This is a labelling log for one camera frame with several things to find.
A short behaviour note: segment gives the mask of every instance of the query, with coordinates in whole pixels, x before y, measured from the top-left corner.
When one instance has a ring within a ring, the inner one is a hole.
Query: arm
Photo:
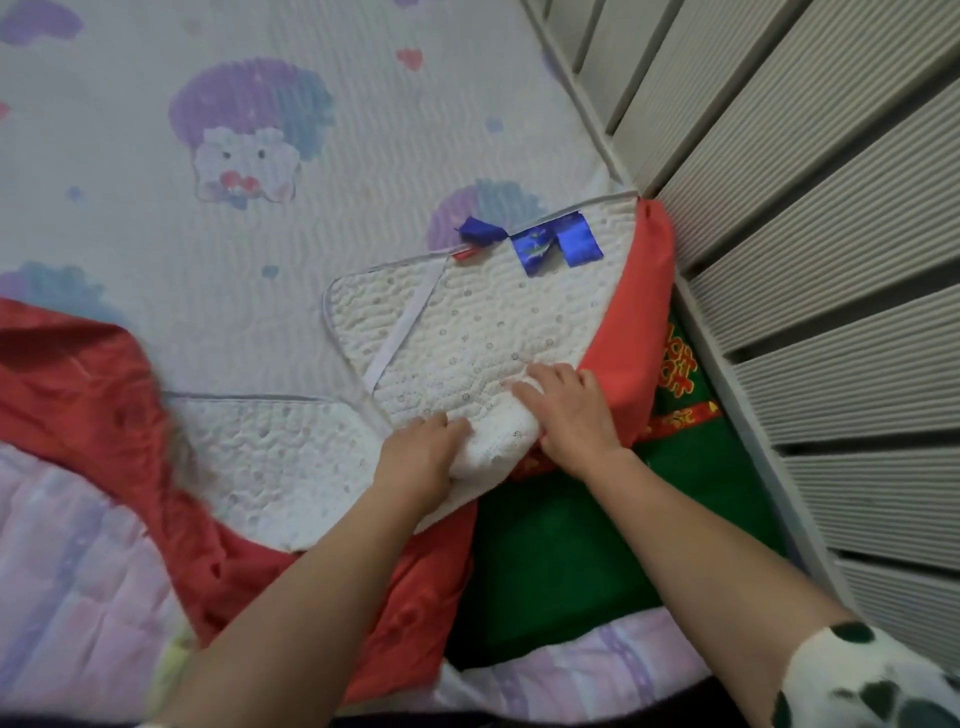
[[[587,483],[744,716],[754,726],[769,725],[797,647],[855,617],[620,447],[592,373],[566,364],[528,371],[543,392],[518,382],[514,394],[540,421],[544,452]]]
[[[466,420],[439,414],[388,438],[371,488],[195,658],[155,722],[326,725],[400,552],[449,492],[469,432]]]

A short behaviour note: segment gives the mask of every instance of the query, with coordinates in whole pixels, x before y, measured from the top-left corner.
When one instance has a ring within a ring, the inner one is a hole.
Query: ribbed panel
[[[604,3],[580,71],[580,83],[604,124],[610,122],[637,66],[648,53],[669,5],[670,0]]]
[[[814,0],[660,194],[680,264],[702,257],[958,45],[956,0]]]
[[[867,621],[941,667],[960,667],[960,584],[837,559]]]
[[[724,350],[960,257],[957,119],[960,82],[694,280]]]
[[[783,444],[956,427],[958,361],[954,285],[734,371],[771,441]]]
[[[725,99],[724,89],[742,80],[750,66],[745,60],[793,5],[795,0],[684,2],[613,135],[638,189],[657,179],[713,105]]]
[[[546,17],[547,28],[564,54],[568,66],[574,66],[577,54],[593,13],[593,6],[602,0],[553,0]]]
[[[960,569],[960,448],[784,462],[830,548]]]

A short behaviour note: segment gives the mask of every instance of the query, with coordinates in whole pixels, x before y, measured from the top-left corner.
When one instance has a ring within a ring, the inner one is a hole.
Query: sleeve
[[[960,728],[960,677],[879,629],[845,622],[800,645],[774,728]]]

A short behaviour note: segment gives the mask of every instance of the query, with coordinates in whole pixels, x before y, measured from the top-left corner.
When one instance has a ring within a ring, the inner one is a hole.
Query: forearm
[[[419,518],[403,498],[369,490],[195,658],[156,721],[324,725]]]
[[[588,486],[744,715],[769,725],[796,648],[852,615],[628,450],[598,465]]]

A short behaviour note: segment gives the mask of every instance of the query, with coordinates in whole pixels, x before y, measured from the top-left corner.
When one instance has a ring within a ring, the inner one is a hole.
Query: blue tag
[[[506,240],[510,235],[503,228],[496,225],[485,223],[483,220],[477,220],[475,217],[468,217],[464,224],[457,228],[460,237],[464,242],[486,248],[488,245]]]
[[[554,245],[560,247],[566,264],[571,268],[603,257],[590,225],[580,212],[570,212],[519,232],[511,240],[527,276],[537,273]]]
[[[564,253],[564,260],[571,268],[584,263],[591,263],[603,257],[603,251],[593,237],[593,231],[587,220],[579,212],[565,217],[571,218],[566,225],[557,230],[560,250]]]

